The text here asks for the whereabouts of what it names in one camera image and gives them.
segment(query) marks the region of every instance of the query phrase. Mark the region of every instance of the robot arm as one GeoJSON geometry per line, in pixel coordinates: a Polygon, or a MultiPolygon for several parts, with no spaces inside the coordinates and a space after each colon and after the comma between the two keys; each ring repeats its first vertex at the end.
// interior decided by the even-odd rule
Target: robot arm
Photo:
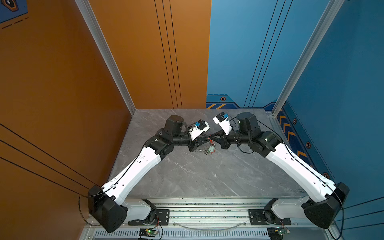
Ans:
{"type": "Polygon", "coordinates": [[[170,116],[165,127],[143,145],[139,155],[125,169],[101,188],[95,185],[88,191],[89,213],[107,232],[113,232],[125,220],[140,219],[151,223],[156,207],[150,201],[125,201],[125,198],[151,168],[173,151],[174,146],[187,146],[193,152],[209,142],[208,136],[203,134],[208,129],[208,123],[203,120],[189,128],[182,117],[170,116]]]}
{"type": "Polygon", "coordinates": [[[283,169],[308,193],[308,197],[300,199],[272,199],[264,208],[266,220],[274,224],[287,217],[308,218],[315,225],[328,228],[344,203],[349,188],[344,183],[335,184],[322,176],[289,150],[275,133],[262,132],[255,115],[240,113],[236,118],[238,131],[227,134],[223,129],[210,138],[222,149],[228,149],[231,144],[247,144],[251,150],[283,169]]]}
{"type": "Polygon", "coordinates": [[[344,203],[349,188],[323,177],[290,151],[275,133],[262,132],[255,115],[240,113],[236,118],[239,130],[234,131],[227,114],[218,114],[214,121],[223,130],[207,136],[203,133],[209,129],[207,122],[199,120],[194,127],[187,127],[182,117],[170,116],[165,127],[143,145],[139,155],[123,171],[101,188],[95,185],[89,190],[89,213],[107,232],[113,232],[125,220],[153,222],[156,207],[146,199],[126,201],[129,192],[151,168],[173,151],[174,146],[187,146],[193,152],[201,144],[214,140],[222,149],[228,149],[231,144],[247,144],[251,150],[283,169],[308,193],[308,197],[300,199],[272,199],[264,208],[268,223],[296,217],[308,218],[315,225],[328,228],[344,203]]]}

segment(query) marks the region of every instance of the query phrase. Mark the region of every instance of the metal vent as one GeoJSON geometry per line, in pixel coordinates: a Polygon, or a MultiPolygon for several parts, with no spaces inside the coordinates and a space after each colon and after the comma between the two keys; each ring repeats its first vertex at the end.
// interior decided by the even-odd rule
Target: metal vent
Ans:
{"type": "Polygon", "coordinates": [[[94,233],[95,238],[137,238],[138,231],[137,229],[134,230],[116,230],[114,232],[108,233],[104,229],[98,229],[94,233]]]}
{"type": "MultiPolygon", "coordinates": [[[[94,238],[103,239],[137,239],[139,236],[139,228],[132,230],[116,230],[107,233],[104,229],[98,229],[94,233],[94,238]]],[[[270,239],[266,228],[243,228],[231,231],[198,231],[187,230],[183,228],[167,228],[164,229],[162,240],[189,239],[189,240],[209,240],[209,239],[270,239]]]]}

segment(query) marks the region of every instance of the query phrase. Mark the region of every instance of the white cable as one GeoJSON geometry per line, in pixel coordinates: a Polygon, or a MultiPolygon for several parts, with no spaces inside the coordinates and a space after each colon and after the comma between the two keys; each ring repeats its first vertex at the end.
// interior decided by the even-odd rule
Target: white cable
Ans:
{"type": "Polygon", "coordinates": [[[239,226],[241,225],[244,225],[246,222],[242,222],[242,223],[239,223],[233,227],[229,227],[229,228],[221,228],[221,229],[201,229],[201,228],[194,228],[194,227],[187,227],[187,226],[183,226],[181,224],[178,224],[177,222],[173,222],[174,224],[180,226],[180,227],[183,227],[183,228],[186,228],[188,230],[195,230],[195,231],[212,231],[212,230],[215,230],[215,231],[222,231],[222,232],[227,232],[227,231],[230,231],[230,230],[233,230],[233,229],[237,229],[239,226]]]}

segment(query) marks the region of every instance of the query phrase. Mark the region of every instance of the gray marble surface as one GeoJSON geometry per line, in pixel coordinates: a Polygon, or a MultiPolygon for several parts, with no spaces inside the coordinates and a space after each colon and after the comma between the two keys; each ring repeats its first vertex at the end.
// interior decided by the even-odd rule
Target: gray marble surface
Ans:
{"type": "MultiPolygon", "coordinates": [[[[212,118],[221,111],[232,117],[249,111],[273,128],[263,109],[136,110],[110,178],[137,156],[144,142],[164,127],[170,115],[182,116],[188,125],[203,119],[210,126],[208,133],[214,133],[221,128],[212,118]]],[[[248,146],[241,147],[249,151],[248,146]]],[[[128,197],[299,197],[301,190],[290,176],[259,154],[244,154],[234,145],[228,150],[218,146],[212,155],[189,152],[187,147],[180,146],[152,168],[128,197]]]]}

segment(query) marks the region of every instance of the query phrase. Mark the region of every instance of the aluminum frame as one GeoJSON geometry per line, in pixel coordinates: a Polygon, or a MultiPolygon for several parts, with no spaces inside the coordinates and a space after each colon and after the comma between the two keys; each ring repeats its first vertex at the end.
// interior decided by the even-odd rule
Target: aluminum frame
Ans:
{"type": "Polygon", "coordinates": [[[105,61],[105,64],[107,65],[113,80],[116,83],[117,88],[120,91],[120,94],[131,114],[133,114],[136,111],[135,104],[132,101],[132,98],[128,92],[127,86],[125,85],[125,82],[121,76],[121,73],[119,71],[119,68],[115,62],[115,59],[113,58],[113,55],[111,53],[111,50],[108,46],[108,43],[104,37],[103,32],[101,31],[100,25],[97,22],[96,16],[92,10],[91,4],[88,0],[75,0],[81,15],[84,18],[84,21],[86,22],[89,31],[91,32],[93,39],[95,40],[97,47],[99,48],[99,51],[101,55],[103,56],[103,59],[105,61]]]}
{"type": "Polygon", "coordinates": [[[344,0],[330,0],[327,7],[325,8],[319,22],[316,25],[307,45],[305,46],[299,60],[296,63],[291,75],[289,76],[287,83],[277,99],[275,106],[272,109],[272,114],[277,117],[280,109],[283,107],[288,96],[291,94],[297,81],[299,80],[304,69],[307,67],[308,62],[312,58],[313,53],[316,51],[329,26],[331,25],[336,14],[339,12],[344,0]]]}
{"type": "MultiPolygon", "coordinates": [[[[287,199],[296,199],[300,197],[290,197],[287,199]]],[[[229,228],[238,225],[239,231],[251,231],[253,229],[270,228],[271,225],[251,225],[249,221],[248,209],[262,209],[271,200],[271,198],[251,198],[251,197],[189,197],[189,198],[147,198],[158,209],[170,209],[169,225],[163,226],[163,229],[185,230],[182,226],[192,228],[229,228]]],[[[93,217],[88,218],[89,222],[96,224],[93,217]]],[[[308,219],[291,218],[293,228],[313,228],[317,227],[308,219]]],[[[332,234],[337,236],[338,230],[335,225],[331,226],[332,234]]],[[[116,231],[137,229],[137,226],[129,226],[124,221],[116,231]]],[[[80,240],[93,239],[94,234],[102,227],[93,227],[85,225],[80,240]]]]}

